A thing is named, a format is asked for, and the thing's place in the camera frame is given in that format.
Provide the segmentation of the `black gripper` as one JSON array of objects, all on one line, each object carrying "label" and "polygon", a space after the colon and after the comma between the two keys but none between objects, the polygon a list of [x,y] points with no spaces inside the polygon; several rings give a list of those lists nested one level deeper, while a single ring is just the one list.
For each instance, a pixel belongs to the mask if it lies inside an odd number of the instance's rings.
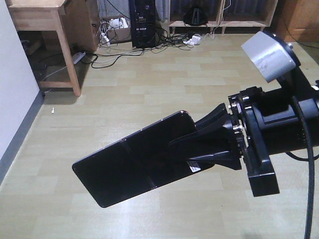
[{"label": "black gripper", "polygon": [[195,132],[169,143],[173,158],[240,170],[240,149],[253,196],[278,194],[276,173],[253,108],[256,97],[261,93],[262,88],[251,87],[229,96],[233,128],[231,115],[226,105],[221,103],[195,123]]}]

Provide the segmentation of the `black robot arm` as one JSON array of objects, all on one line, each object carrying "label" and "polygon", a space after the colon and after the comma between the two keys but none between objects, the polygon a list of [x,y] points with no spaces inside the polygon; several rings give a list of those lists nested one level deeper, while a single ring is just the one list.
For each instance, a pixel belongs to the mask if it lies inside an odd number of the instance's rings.
[{"label": "black robot arm", "polygon": [[280,88],[251,87],[229,96],[195,123],[195,131],[169,143],[174,159],[219,164],[234,170],[245,163],[255,197],[279,193],[273,154],[304,149],[306,136],[319,143],[319,93],[300,68],[278,79]]}]

